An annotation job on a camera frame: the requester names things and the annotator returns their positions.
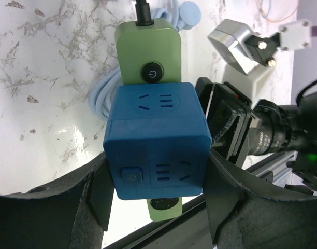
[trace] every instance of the black power cord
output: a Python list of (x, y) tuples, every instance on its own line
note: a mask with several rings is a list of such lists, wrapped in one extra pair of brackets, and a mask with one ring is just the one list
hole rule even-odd
[(297, 106), (300, 105), (300, 102), (302, 100), (302, 98), (304, 97), (304, 94), (313, 86), (317, 85), (317, 80), (315, 80), (314, 82), (312, 82), (311, 84), (309, 84), (308, 86), (306, 86), (305, 88), (303, 88), (301, 90), (301, 92), (298, 94), (296, 102), (297, 102)]
[(149, 26), (154, 24), (154, 20), (150, 14), (149, 3), (146, 0), (136, 1), (136, 12), (137, 12), (137, 26)]

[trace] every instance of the green indicator light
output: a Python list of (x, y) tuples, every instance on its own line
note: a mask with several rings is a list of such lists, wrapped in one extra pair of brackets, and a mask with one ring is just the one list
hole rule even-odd
[(308, 159), (311, 161), (317, 161), (317, 154), (308, 154)]

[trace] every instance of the marble countertop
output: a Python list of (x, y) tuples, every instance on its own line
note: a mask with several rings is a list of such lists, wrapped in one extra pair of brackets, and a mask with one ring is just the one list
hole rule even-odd
[[(168, 0), (148, 2), (152, 8), (167, 3), (171, 7)], [(255, 0), (194, 2), (203, 18), (197, 27), (180, 33), (183, 81), (222, 79), (225, 62), (207, 35), (223, 19), (245, 22), (263, 36), (278, 28), (260, 17)], [(278, 17), (293, 8), (274, 2)], [(86, 164), (103, 151), (105, 123), (90, 111), (88, 90), (117, 66), (114, 30), (119, 23), (135, 19), (134, 3), (0, 0), (0, 195), (26, 192)], [(261, 97), (290, 103), (292, 70), (293, 53), (279, 52)], [(246, 164), (256, 160), (259, 158), (250, 157)], [(143, 222), (137, 222), (137, 215), (128, 217), (125, 203), (137, 214), (147, 212), (146, 204), (139, 208), (138, 201), (114, 201), (106, 244), (149, 222), (148, 216)], [(117, 217), (129, 219), (128, 225), (118, 227), (114, 223)]]

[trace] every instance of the power button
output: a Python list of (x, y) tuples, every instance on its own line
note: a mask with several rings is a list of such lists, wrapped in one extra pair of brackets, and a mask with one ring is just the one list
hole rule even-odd
[(155, 62), (150, 62), (141, 69), (141, 77), (147, 83), (157, 83), (163, 77), (162, 67)]

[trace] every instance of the blue power button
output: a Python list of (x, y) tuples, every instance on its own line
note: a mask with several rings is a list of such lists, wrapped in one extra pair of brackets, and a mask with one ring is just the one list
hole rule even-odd
[(142, 181), (141, 168), (122, 168), (121, 175), (125, 183), (140, 183)]

